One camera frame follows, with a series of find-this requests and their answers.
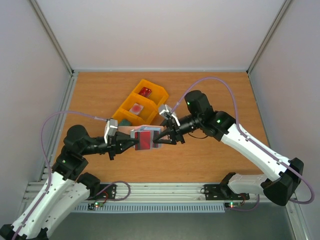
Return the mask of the pink leather card holder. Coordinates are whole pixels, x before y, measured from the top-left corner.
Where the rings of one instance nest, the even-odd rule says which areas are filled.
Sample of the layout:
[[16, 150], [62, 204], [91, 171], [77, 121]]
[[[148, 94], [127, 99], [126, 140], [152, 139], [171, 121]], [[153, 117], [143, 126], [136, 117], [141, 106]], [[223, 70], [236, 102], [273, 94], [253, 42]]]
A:
[[118, 130], [130, 135], [131, 138], [138, 140], [134, 146], [136, 151], [153, 150], [162, 147], [161, 143], [154, 143], [154, 137], [157, 137], [164, 130], [159, 125], [139, 125], [139, 126], [119, 126]]

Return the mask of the red credit card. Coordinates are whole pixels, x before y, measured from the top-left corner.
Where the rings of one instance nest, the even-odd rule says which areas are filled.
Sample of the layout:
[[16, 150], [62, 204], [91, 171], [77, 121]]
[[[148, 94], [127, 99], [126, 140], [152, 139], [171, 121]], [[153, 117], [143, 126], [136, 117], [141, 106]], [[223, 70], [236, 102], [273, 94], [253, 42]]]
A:
[[135, 145], [136, 151], [150, 150], [152, 148], [152, 136], [153, 132], [151, 130], [136, 131], [134, 133], [134, 138], [138, 139], [138, 144]]

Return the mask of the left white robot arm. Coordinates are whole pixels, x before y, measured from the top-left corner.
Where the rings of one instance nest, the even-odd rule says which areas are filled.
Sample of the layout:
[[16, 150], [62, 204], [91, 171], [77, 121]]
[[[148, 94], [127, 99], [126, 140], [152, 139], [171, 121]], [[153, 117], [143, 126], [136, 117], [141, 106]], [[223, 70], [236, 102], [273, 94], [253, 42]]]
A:
[[84, 156], [108, 154], [113, 160], [139, 141], [117, 127], [111, 128], [111, 135], [90, 137], [84, 126], [74, 125], [63, 142], [48, 179], [32, 203], [12, 224], [1, 227], [5, 240], [47, 240], [77, 205], [101, 193], [101, 181], [83, 172], [88, 165]]

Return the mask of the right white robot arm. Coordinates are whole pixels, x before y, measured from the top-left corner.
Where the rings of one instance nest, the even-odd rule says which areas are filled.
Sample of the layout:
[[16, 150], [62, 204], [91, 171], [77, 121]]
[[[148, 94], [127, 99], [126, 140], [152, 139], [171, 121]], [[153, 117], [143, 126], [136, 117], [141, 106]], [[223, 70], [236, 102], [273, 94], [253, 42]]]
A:
[[214, 110], [201, 91], [187, 93], [184, 100], [190, 114], [182, 118], [178, 118], [166, 104], [159, 107], [165, 130], [155, 136], [153, 142], [183, 144], [184, 135], [201, 130], [207, 137], [238, 151], [263, 172], [260, 175], [230, 172], [212, 194], [221, 195], [224, 200], [241, 194], [264, 195], [274, 204], [285, 206], [301, 182], [299, 175], [303, 173], [304, 163], [298, 158], [284, 157], [258, 141], [237, 124], [234, 117]]

